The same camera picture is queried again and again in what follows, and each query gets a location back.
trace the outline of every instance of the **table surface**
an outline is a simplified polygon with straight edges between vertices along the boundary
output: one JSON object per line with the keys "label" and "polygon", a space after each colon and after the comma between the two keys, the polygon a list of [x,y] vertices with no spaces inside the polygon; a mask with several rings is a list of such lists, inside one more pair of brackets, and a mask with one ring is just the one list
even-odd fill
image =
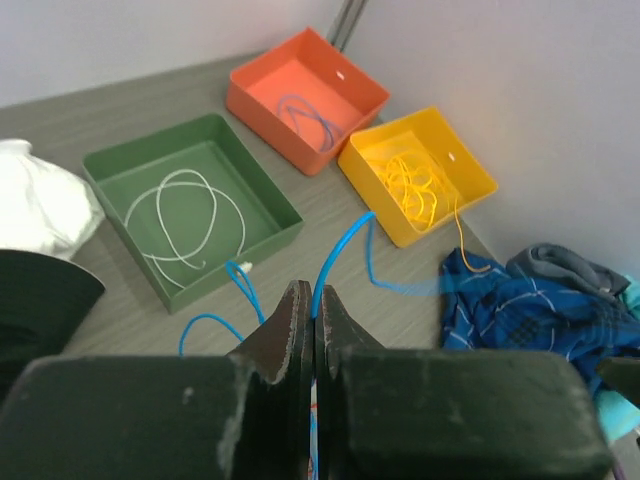
{"label": "table surface", "polygon": [[[306,177],[225,109],[229,72],[248,58],[5,108],[0,110],[0,132],[5,138],[30,141],[36,156],[81,174],[82,160],[90,152],[207,113],[224,115],[306,222],[292,245],[251,271],[269,315],[291,280],[305,279],[313,285],[335,242],[367,208],[335,162],[317,176]],[[487,255],[466,227],[465,243],[469,250]],[[376,274],[392,282],[435,279],[441,261],[458,245],[453,222],[406,249],[396,248],[378,226]],[[222,316],[245,335],[257,327],[254,311],[232,283],[169,315],[108,221],[74,261],[96,274],[107,292],[78,328],[65,354],[177,354],[182,330],[201,312]],[[364,234],[344,250],[329,283],[351,316],[385,346],[436,344],[440,298],[404,297],[373,287],[364,263]],[[201,321],[192,329],[186,351],[224,354],[235,345],[235,337],[222,326]]]}

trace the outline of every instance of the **white plastic bag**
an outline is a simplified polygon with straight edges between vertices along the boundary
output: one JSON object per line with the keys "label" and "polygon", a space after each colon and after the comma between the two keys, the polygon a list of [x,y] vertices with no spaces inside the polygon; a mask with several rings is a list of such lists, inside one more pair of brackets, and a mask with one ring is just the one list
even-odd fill
{"label": "white plastic bag", "polygon": [[69,260],[103,219],[84,180],[32,156],[25,140],[0,141],[0,248]]}

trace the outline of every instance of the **wall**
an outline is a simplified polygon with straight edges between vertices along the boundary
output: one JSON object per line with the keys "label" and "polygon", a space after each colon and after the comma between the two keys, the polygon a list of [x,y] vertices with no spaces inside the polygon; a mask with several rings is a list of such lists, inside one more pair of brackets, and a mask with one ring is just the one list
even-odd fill
{"label": "wall", "polygon": [[369,2],[347,54],[435,104],[499,181],[465,216],[500,260],[564,244],[640,278],[640,2]]}
{"label": "wall", "polygon": [[263,50],[342,0],[0,0],[0,106]]}

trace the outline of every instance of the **yellow bin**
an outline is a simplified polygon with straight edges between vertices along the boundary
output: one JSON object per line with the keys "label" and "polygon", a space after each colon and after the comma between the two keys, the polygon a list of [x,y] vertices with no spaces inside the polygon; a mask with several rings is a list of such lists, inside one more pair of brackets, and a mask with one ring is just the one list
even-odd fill
{"label": "yellow bin", "polygon": [[[406,209],[379,177],[380,165],[400,155],[405,155],[405,160],[416,168],[436,168],[450,192],[446,199],[436,202],[428,228],[408,217]],[[398,247],[411,245],[449,222],[454,209],[463,211],[498,189],[496,181],[435,107],[355,132],[340,154],[338,165]]]}

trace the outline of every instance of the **gray cloth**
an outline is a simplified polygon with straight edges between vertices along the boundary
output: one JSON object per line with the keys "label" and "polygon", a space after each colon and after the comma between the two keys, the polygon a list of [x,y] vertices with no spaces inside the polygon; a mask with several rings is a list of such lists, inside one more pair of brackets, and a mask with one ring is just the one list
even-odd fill
{"label": "gray cloth", "polygon": [[624,308],[616,296],[629,286],[626,278],[560,245],[532,245],[509,260],[506,267],[514,277],[545,278]]}

